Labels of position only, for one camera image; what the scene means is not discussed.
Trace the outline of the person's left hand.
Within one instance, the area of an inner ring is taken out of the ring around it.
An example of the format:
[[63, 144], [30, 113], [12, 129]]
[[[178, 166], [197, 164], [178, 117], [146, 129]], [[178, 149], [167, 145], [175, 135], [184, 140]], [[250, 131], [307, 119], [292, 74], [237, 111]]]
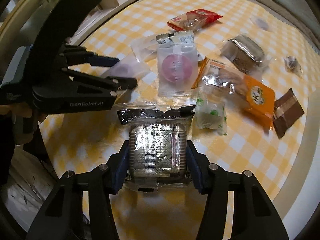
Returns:
[[47, 114], [31, 109], [27, 103], [1, 105], [1, 115], [9, 115], [13, 124], [14, 143], [16, 145], [31, 142], [38, 123], [44, 122]]

